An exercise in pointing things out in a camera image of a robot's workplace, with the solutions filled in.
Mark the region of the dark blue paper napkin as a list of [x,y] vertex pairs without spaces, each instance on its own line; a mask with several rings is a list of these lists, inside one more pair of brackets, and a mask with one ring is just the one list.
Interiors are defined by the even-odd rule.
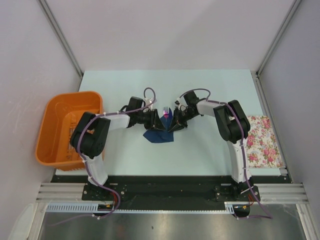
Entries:
[[153,144],[162,144],[162,143],[170,143],[174,141],[174,133],[168,132],[170,124],[172,122],[173,116],[170,114],[167,118],[162,116],[160,118],[161,122],[164,124],[166,130],[165,131],[153,131],[147,130],[143,137],[147,139],[150,143]]

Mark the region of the purple iridescent fork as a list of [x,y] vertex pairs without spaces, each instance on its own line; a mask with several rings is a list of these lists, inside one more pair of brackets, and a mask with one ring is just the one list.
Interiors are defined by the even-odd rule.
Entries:
[[170,116],[170,108],[168,106],[163,107],[163,117],[165,121],[167,122]]

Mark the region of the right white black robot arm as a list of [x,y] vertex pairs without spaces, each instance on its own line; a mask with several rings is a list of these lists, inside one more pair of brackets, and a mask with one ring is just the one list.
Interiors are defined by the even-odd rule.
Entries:
[[[253,189],[246,153],[247,137],[251,130],[249,120],[237,100],[221,102],[209,100],[208,97],[200,99],[195,91],[195,89],[189,90],[175,101],[176,107],[168,132],[186,129],[187,121],[197,116],[215,118],[218,132],[226,141],[230,154],[232,178],[230,194],[235,200],[242,201]],[[184,98],[186,103],[183,110],[180,98]]]

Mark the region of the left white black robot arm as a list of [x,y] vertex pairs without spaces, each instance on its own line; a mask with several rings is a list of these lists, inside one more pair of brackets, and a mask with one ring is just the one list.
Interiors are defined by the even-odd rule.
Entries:
[[76,125],[69,143],[84,163],[88,181],[95,185],[93,194],[100,200],[110,196],[111,188],[105,184],[108,179],[103,163],[103,151],[110,131],[131,128],[141,124],[146,130],[166,130],[158,110],[152,108],[153,101],[131,97],[124,109],[114,113],[94,114],[84,112]]

